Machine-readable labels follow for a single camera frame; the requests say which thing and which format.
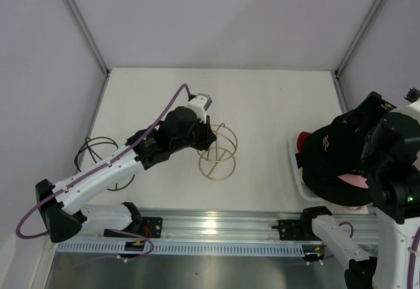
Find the red baseball cap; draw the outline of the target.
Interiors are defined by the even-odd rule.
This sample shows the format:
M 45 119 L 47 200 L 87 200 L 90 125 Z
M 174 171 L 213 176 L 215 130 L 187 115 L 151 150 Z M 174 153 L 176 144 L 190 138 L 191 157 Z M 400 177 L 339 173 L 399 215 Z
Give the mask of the red baseball cap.
M 297 137 L 297 150 L 300 152 L 302 150 L 304 142 L 311 136 L 311 133 L 303 131 Z

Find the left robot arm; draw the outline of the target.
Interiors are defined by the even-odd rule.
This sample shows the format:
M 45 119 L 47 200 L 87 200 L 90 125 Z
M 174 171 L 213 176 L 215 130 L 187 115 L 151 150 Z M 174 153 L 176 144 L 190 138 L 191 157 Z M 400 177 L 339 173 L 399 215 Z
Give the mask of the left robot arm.
M 166 162 L 180 150 L 208 150 L 215 140 L 204 107 L 179 106 L 157 127 L 138 131 L 127 139 L 125 146 L 88 170 L 57 183 L 42 180 L 35 191 L 47 235 L 52 242 L 60 243 L 77 234 L 105 237 L 140 234 L 143 217 L 132 202 L 114 206 L 89 202 L 112 185 Z

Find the black wire hat stand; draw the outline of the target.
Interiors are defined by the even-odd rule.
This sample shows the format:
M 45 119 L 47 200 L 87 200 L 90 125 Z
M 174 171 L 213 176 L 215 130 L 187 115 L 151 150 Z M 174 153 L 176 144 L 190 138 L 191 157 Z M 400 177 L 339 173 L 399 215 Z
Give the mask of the black wire hat stand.
M 84 143 L 81 145 L 77 154 L 73 159 L 73 163 L 76 167 L 76 170 L 81 173 L 81 155 L 88 152 L 88 155 L 91 157 L 94 163 L 97 163 L 102 160 L 102 157 L 94 150 L 94 147 L 97 146 L 113 146 L 114 148 L 118 149 L 119 145 L 111 138 L 105 136 L 99 137 L 85 137 Z M 119 192 L 121 190 L 126 189 L 135 179 L 133 175 L 130 180 L 122 185 L 121 183 L 116 183 L 114 186 L 107 189 L 109 192 Z

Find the gold wire hat stand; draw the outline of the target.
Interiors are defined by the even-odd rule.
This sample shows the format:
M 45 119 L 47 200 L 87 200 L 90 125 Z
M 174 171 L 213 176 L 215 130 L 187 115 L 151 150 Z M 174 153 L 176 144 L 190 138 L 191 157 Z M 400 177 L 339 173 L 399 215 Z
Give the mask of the gold wire hat stand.
M 225 123 L 213 124 L 211 128 L 216 141 L 207 151 L 197 151 L 198 167 L 206 179 L 221 182 L 229 179 L 236 170 L 238 138 Z

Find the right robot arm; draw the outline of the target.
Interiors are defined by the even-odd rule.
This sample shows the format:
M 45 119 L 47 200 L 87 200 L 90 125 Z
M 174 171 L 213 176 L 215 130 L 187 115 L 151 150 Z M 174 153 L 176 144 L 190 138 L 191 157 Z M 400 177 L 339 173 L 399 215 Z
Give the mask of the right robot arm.
M 377 256 L 361 249 L 324 206 L 307 208 L 299 231 L 319 238 L 343 266 L 348 288 L 419 287 L 419 101 L 396 107 L 371 92 L 329 125 L 297 137 L 303 183 L 349 208 L 371 204 Z

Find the black baseball cap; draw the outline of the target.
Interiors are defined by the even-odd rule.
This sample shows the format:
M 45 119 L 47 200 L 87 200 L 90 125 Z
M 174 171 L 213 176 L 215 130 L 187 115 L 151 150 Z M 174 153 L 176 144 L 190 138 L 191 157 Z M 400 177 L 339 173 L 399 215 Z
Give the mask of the black baseball cap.
M 362 145 L 350 135 L 343 124 L 344 114 L 329 125 L 317 129 L 304 142 L 301 168 L 315 176 L 327 177 L 343 174 L 362 175 L 360 156 Z

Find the pink bucket hat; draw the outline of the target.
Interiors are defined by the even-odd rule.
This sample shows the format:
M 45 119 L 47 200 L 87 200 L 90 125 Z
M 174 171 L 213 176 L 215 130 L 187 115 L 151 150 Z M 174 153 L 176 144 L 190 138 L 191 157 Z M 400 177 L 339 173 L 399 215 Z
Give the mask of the pink bucket hat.
M 368 188 L 368 185 L 366 183 L 366 179 L 364 177 L 362 177 L 361 175 L 344 174 L 344 175 L 340 175 L 339 178 L 342 181 L 344 181 L 344 182 L 346 182 L 346 183 L 348 183 L 352 186 L 355 186 L 355 187 L 358 187 L 358 188 L 361 188 L 361 189 L 367 189 Z

